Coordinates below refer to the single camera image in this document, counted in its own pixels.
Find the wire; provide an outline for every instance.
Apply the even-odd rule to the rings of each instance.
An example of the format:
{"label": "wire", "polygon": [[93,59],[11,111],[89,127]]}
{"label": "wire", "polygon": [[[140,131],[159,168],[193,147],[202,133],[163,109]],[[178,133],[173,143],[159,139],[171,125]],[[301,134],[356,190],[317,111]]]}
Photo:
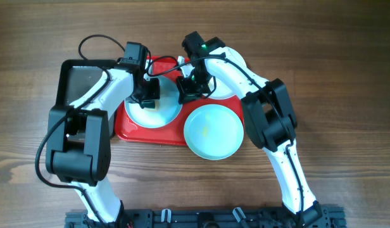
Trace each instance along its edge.
{"label": "wire", "polygon": [[299,179],[299,175],[296,172],[295,164],[294,164],[294,162],[293,162],[293,160],[291,158],[291,152],[289,152],[289,147],[291,147],[291,146],[292,146],[291,144],[286,145],[285,152],[286,152],[286,155],[288,156],[289,162],[291,163],[292,170],[295,173],[296,181],[298,182],[298,186],[299,186],[299,192],[300,192],[300,195],[301,195],[301,210],[299,211],[299,221],[298,221],[298,224],[297,224],[296,227],[302,227],[303,224],[301,224],[301,223],[302,223],[302,213],[303,213],[303,203],[304,203],[303,189],[302,189],[301,180]]}
{"label": "wire", "polygon": [[118,46],[123,50],[125,51],[125,48],[117,41],[115,40],[114,38],[110,37],[110,36],[107,36],[107,35],[102,35],[102,34],[95,34],[95,35],[89,35],[87,36],[86,38],[84,38],[81,42],[80,42],[80,45],[79,45],[79,54],[81,56],[81,58],[83,58],[84,60],[88,60],[81,52],[81,47],[83,45],[83,43],[93,37],[102,37],[102,38],[107,38],[111,41],[113,41],[114,43],[118,44]]}
{"label": "wire", "polygon": [[174,57],[174,56],[161,56],[161,57],[158,57],[157,59],[155,59],[155,60],[153,60],[153,61],[151,61],[151,58],[150,58],[149,65],[148,65],[148,67],[147,67],[147,69],[146,69],[147,75],[148,75],[149,77],[159,76],[159,74],[157,74],[157,75],[152,75],[152,74],[150,74],[150,72],[149,72],[150,66],[153,65],[155,62],[160,61],[160,60],[163,60],[163,59],[166,59],[166,58],[173,59],[173,60],[175,61],[175,67],[179,65],[178,60],[177,60],[176,57]]}
{"label": "wire", "polygon": [[209,96],[211,96],[211,95],[213,94],[213,92],[215,92],[215,90],[216,90],[216,87],[217,87],[217,85],[216,85],[216,77],[215,77],[215,76],[213,76],[213,83],[214,83],[213,90],[212,90],[212,91],[210,91],[210,93],[208,93],[208,95],[206,95],[206,96],[205,96],[205,97],[203,97],[202,99],[206,99],[206,98],[208,98]]}

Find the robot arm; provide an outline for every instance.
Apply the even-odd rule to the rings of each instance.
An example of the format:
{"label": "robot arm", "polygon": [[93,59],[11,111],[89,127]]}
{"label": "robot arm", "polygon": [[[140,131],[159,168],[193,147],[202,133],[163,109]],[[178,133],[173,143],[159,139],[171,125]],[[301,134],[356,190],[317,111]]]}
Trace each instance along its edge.
{"label": "robot arm", "polygon": [[[108,113],[108,118],[119,107],[121,101],[132,95],[134,90],[133,74],[126,70],[110,69],[110,82],[102,90],[91,103],[83,107],[83,110],[103,110]],[[98,82],[80,99],[75,100],[70,105],[74,107],[80,106],[87,98],[91,97],[104,83],[106,83],[107,74],[103,72]],[[108,177],[99,180],[95,186],[90,186],[87,183],[79,181],[71,181],[69,185],[78,186],[86,190],[89,199],[94,205],[95,209],[100,212],[102,220],[106,223],[115,222],[120,213],[123,211],[123,205],[120,199],[113,192],[111,183]],[[99,222],[94,212],[89,207],[87,200],[80,194],[80,198],[88,210],[87,216]]]}
{"label": "robot arm", "polygon": [[[252,79],[256,81],[257,84],[260,85],[260,87],[265,87],[265,84],[268,82],[268,80],[256,75],[251,70],[249,70],[246,66],[244,66],[241,63],[241,60],[239,60],[241,56],[233,54],[233,53],[237,53],[233,49],[229,47],[220,47],[212,51],[210,54],[219,55],[222,53],[225,53],[225,56],[228,60],[240,66]],[[244,98],[250,92],[258,91],[258,88],[255,85],[253,85],[244,76],[244,74],[239,71],[239,69],[237,69],[234,65],[231,65],[230,63],[224,62],[223,60],[207,59],[205,60],[205,65],[207,71],[211,75],[215,76],[216,78],[220,79],[223,83],[225,83],[227,87],[229,87],[232,91],[235,92],[236,96],[239,99],[241,99],[242,102],[245,102],[246,99]],[[272,151],[273,149],[275,149],[275,146],[272,146],[271,150],[269,150],[266,147],[264,147],[263,150],[266,152],[268,158],[270,159],[275,174],[277,175],[281,187],[281,191],[282,191],[282,201],[284,205],[288,208],[290,212],[296,214],[301,210],[301,196],[299,192],[299,186],[296,179],[296,175],[293,172],[291,163],[286,155],[285,147],[288,144],[290,144],[289,140],[277,144],[276,145],[277,151]],[[293,145],[290,147],[290,154],[292,156],[292,160],[294,162],[295,168],[298,172],[299,179],[301,181],[303,195],[304,195],[303,211],[305,211],[313,206],[314,202],[316,201],[316,197],[310,191],[310,188],[308,187],[305,176],[303,174],[301,164],[299,162],[297,152],[296,152],[296,140],[294,140]]]}

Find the plate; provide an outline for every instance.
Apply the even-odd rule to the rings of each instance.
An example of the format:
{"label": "plate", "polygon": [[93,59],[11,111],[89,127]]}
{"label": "plate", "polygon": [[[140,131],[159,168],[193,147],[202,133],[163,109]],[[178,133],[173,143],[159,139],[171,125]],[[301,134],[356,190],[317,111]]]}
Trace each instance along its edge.
{"label": "plate", "polygon": [[208,104],[195,109],[184,125],[188,147],[208,160],[221,160],[233,155],[244,137],[240,118],[229,108]]}

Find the white plate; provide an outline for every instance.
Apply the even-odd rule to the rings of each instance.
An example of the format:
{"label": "white plate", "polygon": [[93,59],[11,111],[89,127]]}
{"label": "white plate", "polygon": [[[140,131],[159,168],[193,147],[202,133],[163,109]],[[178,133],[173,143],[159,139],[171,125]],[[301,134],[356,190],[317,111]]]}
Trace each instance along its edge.
{"label": "white plate", "polygon": [[154,129],[165,126],[177,117],[182,108],[182,104],[178,104],[179,91],[175,83],[164,76],[157,78],[160,80],[157,110],[149,111],[140,108],[137,103],[125,102],[127,115],[141,127]]}
{"label": "white plate", "polygon": [[208,104],[195,109],[184,125],[184,137],[198,156],[220,160],[233,155],[244,137],[240,118],[229,108]]}

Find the wooden table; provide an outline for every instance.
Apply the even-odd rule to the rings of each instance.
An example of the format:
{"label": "wooden table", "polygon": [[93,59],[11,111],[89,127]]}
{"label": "wooden table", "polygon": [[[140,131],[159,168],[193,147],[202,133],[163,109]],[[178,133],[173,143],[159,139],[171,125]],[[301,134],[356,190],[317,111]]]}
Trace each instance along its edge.
{"label": "wooden table", "polygon": [[[61,63],[91,34],[184,55],[184,36],[218,36],[252,70],[282,79],[299,122],[298,151],[321,203],[344,206],[349,227],[390,227],[390,3],[384,1],[0,1],[0,227],[62,227],[84,208],[72,190],[34,172]],[[122,52],[88,41],[89,58]],[[56,178],[44,171],[51,181]],[[207,161],[186,147],[112,140],[108,174],[126,208],[279,206],[265,153]]]}

